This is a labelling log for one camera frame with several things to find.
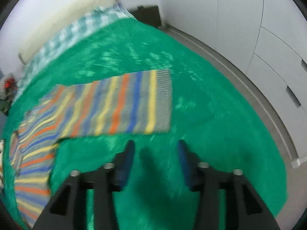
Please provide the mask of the striped knit sweater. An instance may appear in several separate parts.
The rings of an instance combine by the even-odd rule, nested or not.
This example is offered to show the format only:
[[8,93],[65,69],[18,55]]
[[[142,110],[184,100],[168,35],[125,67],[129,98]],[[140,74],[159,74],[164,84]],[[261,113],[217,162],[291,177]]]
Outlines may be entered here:
[[34,226],[50,200],[49,177],[61,139],[167,132],[171,104],[169,70],[55,86],[26,113],[10,137],[9,161],[22,220]]

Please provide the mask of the pile of clothes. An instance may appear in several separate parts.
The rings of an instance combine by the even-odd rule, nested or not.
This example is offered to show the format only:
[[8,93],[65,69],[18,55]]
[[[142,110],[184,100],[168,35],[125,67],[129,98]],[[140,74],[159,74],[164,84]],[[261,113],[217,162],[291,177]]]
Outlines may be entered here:
[[1,78],[1,112],[8,115],[12,102],[17,93],[17,82],[12,73]]

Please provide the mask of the green bedspread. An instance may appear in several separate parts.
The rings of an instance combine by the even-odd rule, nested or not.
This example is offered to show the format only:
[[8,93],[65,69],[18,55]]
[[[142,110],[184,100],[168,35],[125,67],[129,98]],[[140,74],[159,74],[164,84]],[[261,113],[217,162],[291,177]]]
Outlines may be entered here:
[[160,69],[168,69],[172,78],[170,131],[65,140],[57,150],[51,190],[73,169],[88,172],[112,160],[132,139],[131,175],[127,187],[115,193],[120,229],[191,229],[198,194],[185,185],[180,168],[176,143],[184,139],[214,168],[241,169],[277,215],[287,200],[285,164],[252,106],[209,61],[134,19],[102,28],[51,62],[10,110],[2,138],[8,140],[25,112],[55,85]]

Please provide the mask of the green plaid sheet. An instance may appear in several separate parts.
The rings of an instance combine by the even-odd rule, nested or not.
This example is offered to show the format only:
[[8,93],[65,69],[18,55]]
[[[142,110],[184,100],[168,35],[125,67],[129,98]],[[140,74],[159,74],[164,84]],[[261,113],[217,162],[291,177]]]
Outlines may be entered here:
[[99,6],[52,35],[26,61],[22,78],[17,83],[18,89],[15,99],[18,99],[23,94],[35,76],[63,52],[96,31],[118,20],[127,18],[133,19],[134,16],[121,6],[111,6],[108,8]]

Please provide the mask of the white wardrobe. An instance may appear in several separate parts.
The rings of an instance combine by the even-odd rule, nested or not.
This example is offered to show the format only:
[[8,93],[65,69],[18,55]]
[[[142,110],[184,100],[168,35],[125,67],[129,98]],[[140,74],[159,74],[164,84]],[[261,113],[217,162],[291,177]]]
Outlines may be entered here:
[[293,0],[161,0],[167,24],[210,46],[265,95],[306,156],[306,19]]

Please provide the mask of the cream headboard cushion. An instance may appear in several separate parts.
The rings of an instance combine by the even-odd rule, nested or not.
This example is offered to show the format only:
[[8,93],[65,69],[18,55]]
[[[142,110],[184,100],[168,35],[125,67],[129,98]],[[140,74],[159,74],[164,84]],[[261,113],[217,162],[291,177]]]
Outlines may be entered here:
[[31,57],[48,41],[69,24],[97,8],[109,8],[116,0],[74,0],[61,9],[51,12],[38,25],[30,27],[18,51],[19,60],[26,65]]

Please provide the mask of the dark nightstand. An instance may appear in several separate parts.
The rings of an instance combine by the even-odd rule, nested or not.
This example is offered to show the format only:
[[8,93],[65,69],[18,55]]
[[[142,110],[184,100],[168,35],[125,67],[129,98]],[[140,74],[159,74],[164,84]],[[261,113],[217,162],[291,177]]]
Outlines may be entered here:
[[157,5],[138,6],[129,12],[140,22],[158,28],[162,26],[159,7]]

